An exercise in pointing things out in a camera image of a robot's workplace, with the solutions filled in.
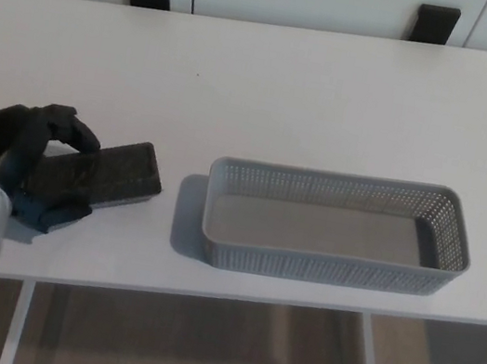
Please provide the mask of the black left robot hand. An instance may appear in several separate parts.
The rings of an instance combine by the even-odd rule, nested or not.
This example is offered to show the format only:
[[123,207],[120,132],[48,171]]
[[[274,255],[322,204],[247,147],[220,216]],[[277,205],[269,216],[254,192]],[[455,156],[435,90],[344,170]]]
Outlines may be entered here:
[[96,153],[101,146],[71,106],[28,108],[17,104],[0,110],[0,189],[12,200],[11,214],[44,234],[52,227],[74,223],[92,213],[85,194],[61,191],[42,196],[24,187],[44,157],[48,142],[55,140],[83,154]]

